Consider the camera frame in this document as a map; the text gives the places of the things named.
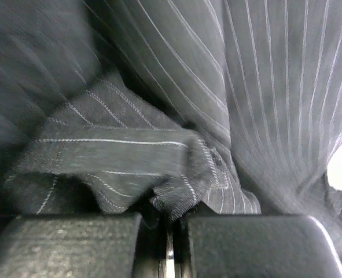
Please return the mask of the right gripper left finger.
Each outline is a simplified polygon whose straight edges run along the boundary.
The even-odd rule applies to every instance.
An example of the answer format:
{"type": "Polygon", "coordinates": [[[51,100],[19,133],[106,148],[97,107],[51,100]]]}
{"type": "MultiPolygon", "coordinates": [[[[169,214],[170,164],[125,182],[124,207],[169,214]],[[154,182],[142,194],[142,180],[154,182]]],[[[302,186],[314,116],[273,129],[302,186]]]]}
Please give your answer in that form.
{"type": "Polygon", "coordinates": [[[158,232],[139,213],[16,217],[0,234],[0,277],[166,277],[158,232]]]}

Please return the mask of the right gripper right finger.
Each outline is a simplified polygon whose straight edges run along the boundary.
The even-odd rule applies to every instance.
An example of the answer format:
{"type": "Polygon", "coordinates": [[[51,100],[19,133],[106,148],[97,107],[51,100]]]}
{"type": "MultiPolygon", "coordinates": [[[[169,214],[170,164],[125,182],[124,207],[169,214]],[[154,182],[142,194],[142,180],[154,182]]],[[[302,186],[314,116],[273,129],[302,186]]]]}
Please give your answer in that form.
{"type": "Polygon", "coordinates": [[[341,277],[324,227],[302,215],[188,214],[176,240],[177,277],[341,277]]]}

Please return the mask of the dark striped shirt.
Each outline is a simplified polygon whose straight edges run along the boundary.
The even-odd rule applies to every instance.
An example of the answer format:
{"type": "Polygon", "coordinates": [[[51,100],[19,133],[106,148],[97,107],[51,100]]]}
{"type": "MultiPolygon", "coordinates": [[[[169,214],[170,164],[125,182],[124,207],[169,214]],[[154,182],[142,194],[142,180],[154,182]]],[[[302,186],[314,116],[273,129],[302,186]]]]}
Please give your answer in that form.
{"type": "Polygon", "coordinates": [[[307,214],[342,262],[342,1],[0,1],[0,229],[307,214]]]}

